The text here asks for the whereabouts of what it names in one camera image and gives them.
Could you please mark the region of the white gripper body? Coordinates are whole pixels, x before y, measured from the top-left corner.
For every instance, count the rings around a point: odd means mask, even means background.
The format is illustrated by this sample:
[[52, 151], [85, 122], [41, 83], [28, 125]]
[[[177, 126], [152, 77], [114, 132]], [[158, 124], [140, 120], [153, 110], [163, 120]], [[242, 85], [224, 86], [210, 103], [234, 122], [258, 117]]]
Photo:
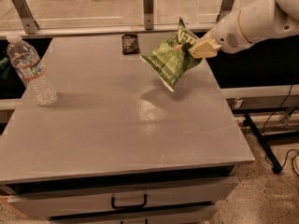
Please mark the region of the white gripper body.
[[244, 37], [239, 25], [239, 14], [231, 13], [223, 17], [207, 36], [214, 39], [226, 53], [237, 53], [249, 48], [249, 41]]

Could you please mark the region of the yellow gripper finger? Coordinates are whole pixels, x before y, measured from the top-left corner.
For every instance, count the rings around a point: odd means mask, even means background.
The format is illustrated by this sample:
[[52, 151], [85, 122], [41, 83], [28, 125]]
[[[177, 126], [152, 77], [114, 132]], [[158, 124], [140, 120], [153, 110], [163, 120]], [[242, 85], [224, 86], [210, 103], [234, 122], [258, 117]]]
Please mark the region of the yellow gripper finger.
[[194, 59], [212, 58], [217, 56], [220, 49], [221, 44], [214, 38], [202, 37], [189, 49], [189, 53]]

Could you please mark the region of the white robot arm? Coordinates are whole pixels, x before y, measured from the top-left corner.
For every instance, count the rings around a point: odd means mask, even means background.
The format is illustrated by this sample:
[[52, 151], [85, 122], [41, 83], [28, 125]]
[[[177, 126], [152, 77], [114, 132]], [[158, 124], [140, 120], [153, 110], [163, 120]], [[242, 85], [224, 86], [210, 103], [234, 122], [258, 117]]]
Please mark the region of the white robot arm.
[[299, 34], [299, 0], [256, 0], [223, 17], [189, 49], [194, 59], [234, 54], [267, 39]]

